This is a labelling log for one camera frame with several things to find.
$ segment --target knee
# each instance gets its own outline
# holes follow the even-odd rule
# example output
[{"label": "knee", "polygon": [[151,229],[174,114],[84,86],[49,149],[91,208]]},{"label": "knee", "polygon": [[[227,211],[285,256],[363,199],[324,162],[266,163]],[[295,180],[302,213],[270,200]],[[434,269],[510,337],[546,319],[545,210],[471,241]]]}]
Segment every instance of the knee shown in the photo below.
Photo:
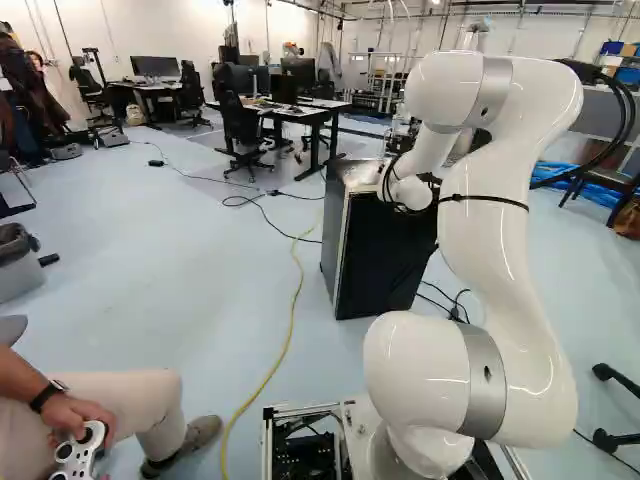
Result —
[{"label": "knee", "polygon": [[172,399],[180,399],[182,397],[182,378],[175,370],[159,370],[156,381],[160,395]]}]

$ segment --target trash bin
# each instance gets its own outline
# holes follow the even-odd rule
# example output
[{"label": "trash bin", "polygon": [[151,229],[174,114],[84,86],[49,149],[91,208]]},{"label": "trash bin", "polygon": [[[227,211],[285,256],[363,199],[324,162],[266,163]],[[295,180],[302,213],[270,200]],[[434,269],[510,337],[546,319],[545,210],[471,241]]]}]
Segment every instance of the trash bin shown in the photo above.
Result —
[{"label": "trash bin", "polygon": [[44,283],[38,240],[19,223],[0,225],[0,303]]}]

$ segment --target hand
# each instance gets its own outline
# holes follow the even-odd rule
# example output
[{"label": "hand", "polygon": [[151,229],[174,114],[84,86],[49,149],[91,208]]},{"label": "hand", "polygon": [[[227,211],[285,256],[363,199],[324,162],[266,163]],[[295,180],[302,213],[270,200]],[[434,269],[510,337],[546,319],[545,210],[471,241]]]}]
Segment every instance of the hand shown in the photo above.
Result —
[{"label": "hand", "polygon": [[45,425],[71,433],[76,440],[84,438],[84,422],[100,420],[109,432],[105,439],[105,447],[109,448],[116,432],[116,417],[95,402],[80,400],[69,395],[56,394],[49,398],[40,414]]}]

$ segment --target yellow cable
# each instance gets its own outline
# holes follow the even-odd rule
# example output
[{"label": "yellow cable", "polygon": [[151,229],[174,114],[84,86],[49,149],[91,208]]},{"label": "yellow cable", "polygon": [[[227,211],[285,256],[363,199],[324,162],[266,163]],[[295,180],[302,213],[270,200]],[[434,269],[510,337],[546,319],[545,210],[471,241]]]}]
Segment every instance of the yellow cable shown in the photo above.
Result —
[{"label": "yellow cable", "polygon": [[287,352],[289,351],[289,346],[291,345],[291,337],[293,336],[293,325],[294,325],[294,318],[295,318],[294,314],[296,309],[296,303],[298,301],[298,296],[300,295],[300,291],[302,290],[302,284],[304,283],[304,268],[302,268],[300,259],[296,255],[296,245],[298,244],[299,239],[305,238],[307,235],[313,232],[319,223],[320,223],[320,220],[318,219],[318,221],[315,223],[313,227],[306,230],[302,235],[295,238],[291,243],[290,253],[291,253],[291,257],[293,257],[293,261],[296,262],[296,265],[300,270],[300,281],[298,282],[298,287],[296,288],[296,291],[294,292],[293,297],[291,298],[291,309],[289,312],[289,330],[287,332],[287,338],[282,344],[282,350],[280,351],[280,355],[278,355],[278,359],[276,360],[276,362],[273,364],[273,366],[267,373],[267,376],[262,381],[262,384],[260,385],[260,387],[258,387],[258,389],[255,392],[253,392],[253,394],[249,397],[249,399],[246,402],[244,402],[244,404],[238,410],[235,411],[235,413],[231,417],[231,420],[229,420],[229,423],[227,423],[227,426],[224,429],[224,434],[222,435],[222,443],[220,445],[220,471],[222,472],[223,480],[229,480],[229,473],[227,472],[227,445],[229,443],[229,435],[231,434],[231,429],[235,425],[236,421],[244,414],[244,412],[247,411],[247,409],[251,406],[251,404],[255,401],[255,399],[258,398],[258,395],[260,395],[262,390],[264,390],[264,387],[267,386],[267,383],[269,383],[271,378],[278,371],[278,368],[280,368],[280,364],[282,363],[282,360],[284,360],[284,357],[287,355]]}]

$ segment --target khaki pants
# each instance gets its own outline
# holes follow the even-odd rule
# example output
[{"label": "khaki pants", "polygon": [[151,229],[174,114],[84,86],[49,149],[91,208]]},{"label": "khaki pants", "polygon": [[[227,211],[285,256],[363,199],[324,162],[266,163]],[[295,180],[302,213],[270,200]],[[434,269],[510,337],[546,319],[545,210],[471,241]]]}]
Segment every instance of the khaki pants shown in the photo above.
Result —
[{"label": "khaki pants", "polygon": [[[135,434],[147,458],[164,460],[186,434],[180,407],[182,384],[171,370],[51,375],[70,394],[98,402],[117,418],[116,441]],[[36,480],[54,463],[47,443],[51,429],[27,405],[0,398],[0,478]]]}]

